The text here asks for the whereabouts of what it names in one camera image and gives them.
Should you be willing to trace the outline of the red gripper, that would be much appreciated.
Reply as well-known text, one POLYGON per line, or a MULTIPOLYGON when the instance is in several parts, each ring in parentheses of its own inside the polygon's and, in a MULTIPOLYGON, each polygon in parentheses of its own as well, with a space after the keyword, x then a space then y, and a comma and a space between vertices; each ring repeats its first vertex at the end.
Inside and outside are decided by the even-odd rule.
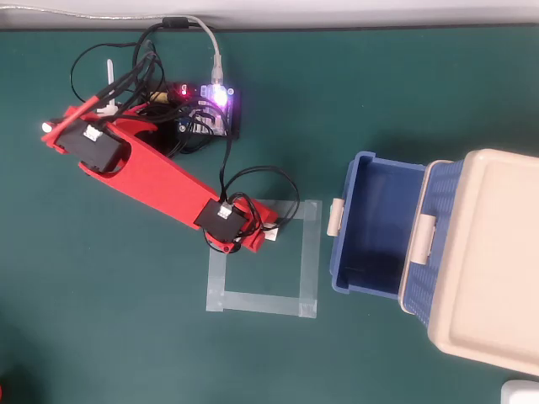
POLYGON ((256 253, 265 242, 262 225, 276 223, 278 218, 275 211, 256 199, 239 199, 231 203, 224 201, 221 210, 230 215, 238 213, 245 219, 238 234, 230 242, 222 245, 224 253, 236 253, 242 247, 256 253))

